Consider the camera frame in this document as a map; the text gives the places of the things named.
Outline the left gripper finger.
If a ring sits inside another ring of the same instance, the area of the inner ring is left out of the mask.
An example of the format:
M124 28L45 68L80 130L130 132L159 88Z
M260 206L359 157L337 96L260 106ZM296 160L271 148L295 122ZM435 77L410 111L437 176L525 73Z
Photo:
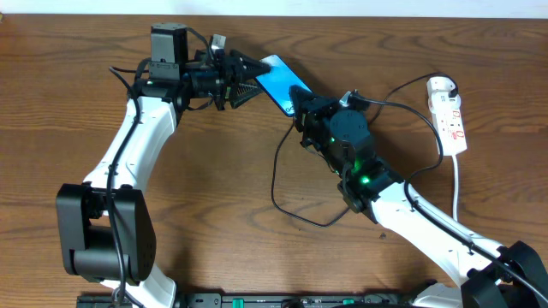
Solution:
M232 50L230 57L235 61L234 72L237 81L252 80L271 71L269 64L253 59L238 50Z
M239 108L250 99L263 92L262 88L253 83L245 82L233 86L229 90L229 103L232 108Z

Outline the blue Galaxy smartphone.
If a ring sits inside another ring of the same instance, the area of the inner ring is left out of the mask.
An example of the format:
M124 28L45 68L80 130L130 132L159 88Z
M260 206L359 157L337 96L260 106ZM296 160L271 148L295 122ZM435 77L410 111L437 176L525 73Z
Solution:
M290 89L296 86L308 92L312 90L280 56L270 55L261 59L260 62L267 64L270 71L258 76L256 82L287 117L294 116L295 110Z

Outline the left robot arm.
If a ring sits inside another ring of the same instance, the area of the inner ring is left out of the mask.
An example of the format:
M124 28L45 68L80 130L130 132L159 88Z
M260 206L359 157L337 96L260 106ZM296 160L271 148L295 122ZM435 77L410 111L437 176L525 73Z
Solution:
M193 29L160 22L151 27L151 55L126 83L127 108L115 138L79 184L56 198L63 267L70 275L109 287L112 307L177 307L177 285L158 267L157 241L145 192L155 162L194 98L204 106L237 108L259 93L256 77L269 66L225 50L214 35L188 51Z

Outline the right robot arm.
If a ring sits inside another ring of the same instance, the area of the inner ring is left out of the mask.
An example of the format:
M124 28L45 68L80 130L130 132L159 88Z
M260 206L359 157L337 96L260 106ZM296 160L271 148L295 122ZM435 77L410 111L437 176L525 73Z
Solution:
M512 246L463 226L423 198L375 151L357 92L343 99L289 89L302 145L312 146L340 176L338 189L355 213L399 234L455 283L433 283L410 297L415 307L545 307L547 270L522 241Z

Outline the white USB charger adapter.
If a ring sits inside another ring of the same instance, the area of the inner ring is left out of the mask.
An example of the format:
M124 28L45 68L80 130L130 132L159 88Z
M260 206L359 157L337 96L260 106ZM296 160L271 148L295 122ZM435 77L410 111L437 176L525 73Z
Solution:
M428 107L433 114L446 110L458 110L461 107L461 97L457 84L449 77L434 76L427 83Z

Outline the white power strip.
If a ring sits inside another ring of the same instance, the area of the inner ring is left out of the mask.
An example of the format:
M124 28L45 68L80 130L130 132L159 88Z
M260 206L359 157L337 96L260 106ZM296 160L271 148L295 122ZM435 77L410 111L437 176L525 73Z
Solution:
M456 156L467 147L465 131L462 123L461 110L446 110L432 114L432 123L441 139L445 156Z

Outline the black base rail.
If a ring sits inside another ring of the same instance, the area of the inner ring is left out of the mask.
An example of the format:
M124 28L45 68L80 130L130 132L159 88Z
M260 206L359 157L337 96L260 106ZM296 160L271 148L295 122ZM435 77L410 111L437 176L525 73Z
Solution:
M181 308L327 308L327 307L414 307L408 296L396 293L246 295L187 293L177 295L174 307Z

